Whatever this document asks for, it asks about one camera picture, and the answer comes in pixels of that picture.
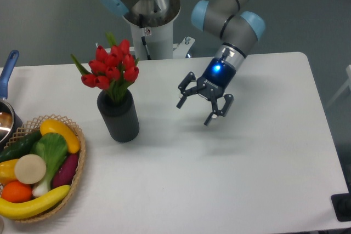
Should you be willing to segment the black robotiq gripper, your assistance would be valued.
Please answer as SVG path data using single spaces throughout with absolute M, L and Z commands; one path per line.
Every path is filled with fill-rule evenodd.
M 179 102 L 176 107 L 180 109 L 187 97 L 200 94 L 211 102 L 212 112 L 206 118 L 204 125 L 208 126 L 211 120 L 218 116 L 225 117 L 234 101 L 232 94 L 224 94 L 227 86 L 235 76 L 244 61 L 244 53 L 234 45 L 224 43 L 210 61 L 202 76 L 196 79 L 193 72 L 189 72 L 178 86 L 180 91 Z M 196 82 L 196 85 L 188 88 L 188 85 Z M 218 108 L 217 99 L 222 97 L 225 103 L 221 109 Z

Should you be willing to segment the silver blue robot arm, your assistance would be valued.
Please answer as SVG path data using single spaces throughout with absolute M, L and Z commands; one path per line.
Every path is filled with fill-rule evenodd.
M 265 31 L 264 20 L 253 12 L 241 12 L 249 0 L 199 1 L 191 13 L 191 23 L 222 41 L 203 74 L 189 72 L 180 82 L 181 108 L 189 96 L 198 94 L 211 103 L 212 111 L 205 120 L 208 125 L 219 116 L 226 116 L 234 97 L 225 92 L 239 67 Z

